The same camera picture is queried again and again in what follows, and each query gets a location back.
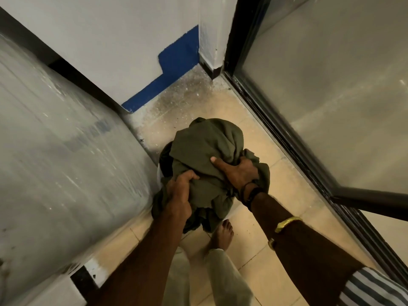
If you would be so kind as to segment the person's left hand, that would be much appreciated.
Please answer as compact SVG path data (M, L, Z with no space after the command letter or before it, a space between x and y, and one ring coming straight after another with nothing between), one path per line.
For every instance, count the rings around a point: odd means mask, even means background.
M169 180L166 185L169 199L165 207L166 215L171 215L184 222L192 215L192 208L189 203L190 183L181 183L180 175L173 176Z

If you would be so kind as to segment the person's right hand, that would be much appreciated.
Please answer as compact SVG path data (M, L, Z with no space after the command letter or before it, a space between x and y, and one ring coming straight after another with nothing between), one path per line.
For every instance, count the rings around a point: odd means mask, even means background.
M240 192L243 185L252 180L258 180L259 173L251 160L241 156L239 164L236 166L231 165L230 173L226 177L231 185Z

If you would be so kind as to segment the olive green cloth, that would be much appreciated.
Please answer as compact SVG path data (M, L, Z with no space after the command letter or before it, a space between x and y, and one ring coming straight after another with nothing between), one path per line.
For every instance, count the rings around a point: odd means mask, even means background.
M259 180L255 183L268 191L270 171L255 154L244 148L242 130L235 124L217 118L197 118L188 128L176 132L173 141L161 151L159 165L162 177L160 190L153 198L151 215L155 219L167 204L167 183L193 170L200 178L191 180L189 203L192 215L187 219L183 234L202 226L205 232L213 233L227 218L234 199L240 197L225 175L211 164L210 157L221 158L231 165L238 165L241 156L251 160L258 169Z

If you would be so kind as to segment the person's left forearm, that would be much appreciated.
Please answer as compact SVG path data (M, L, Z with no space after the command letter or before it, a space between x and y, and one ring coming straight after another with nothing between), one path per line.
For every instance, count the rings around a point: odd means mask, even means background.
M189 263L178 248L186 212L166 209L86 306L189 306Z

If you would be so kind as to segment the person's right forearm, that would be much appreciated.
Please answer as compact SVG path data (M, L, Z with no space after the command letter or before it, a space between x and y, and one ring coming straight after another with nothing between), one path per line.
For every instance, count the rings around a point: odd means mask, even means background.
M310 306L336 306L346 282L364 264L294 217L267 193L255 197L252 214L306 302Z

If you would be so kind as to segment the black wristband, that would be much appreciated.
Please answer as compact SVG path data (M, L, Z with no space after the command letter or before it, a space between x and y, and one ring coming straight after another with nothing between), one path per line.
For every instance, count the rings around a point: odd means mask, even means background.
M260 193L265 193L265 190L259 186L256 181L252 180L245 185L239 191L238 200L247 207L247 209L252 212L252 202L255 197Z

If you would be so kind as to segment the white bucket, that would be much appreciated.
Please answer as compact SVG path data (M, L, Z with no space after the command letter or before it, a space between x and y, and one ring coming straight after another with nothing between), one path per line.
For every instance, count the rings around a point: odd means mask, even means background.
M162 188L163 184L162 184L162 178L164 177L163 172L161 170L160 164L158 164L157 166L157 173L156 173L156 182L157 182L157 186L159 188L159 190ZM223 220L226 219L230 219L233 214L240 209L241 205L238 203L238 201L236 199L234 199L232 207L230 209L230 211L228 212L228 214L224 217Z

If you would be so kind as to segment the person's bare foot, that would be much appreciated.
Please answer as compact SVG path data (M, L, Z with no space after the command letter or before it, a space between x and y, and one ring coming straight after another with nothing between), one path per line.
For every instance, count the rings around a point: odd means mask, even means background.
M229 219L224 220L212 234L210 242L207 246L207 252L211 250L226 251L234 237L234 231Z

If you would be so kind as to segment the light grey trousers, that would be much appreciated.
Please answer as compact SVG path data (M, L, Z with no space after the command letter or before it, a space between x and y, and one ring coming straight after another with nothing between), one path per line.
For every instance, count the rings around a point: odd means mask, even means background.
M253 305L252 290L224 250L210 250L204 262L216 306ZM172 259L161 306L190 306L190 263L181 247Z

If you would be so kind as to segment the black framed glass door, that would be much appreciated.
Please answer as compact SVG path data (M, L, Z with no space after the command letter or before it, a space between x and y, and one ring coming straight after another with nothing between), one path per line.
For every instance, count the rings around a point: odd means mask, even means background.
M224 71L408 288L408 0L237 0Z

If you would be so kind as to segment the striped shirt sleeve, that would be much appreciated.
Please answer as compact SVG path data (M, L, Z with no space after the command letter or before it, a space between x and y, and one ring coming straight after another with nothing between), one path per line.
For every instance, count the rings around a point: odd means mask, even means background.
M347 281L337 306L408 306L408 289L364 267Z

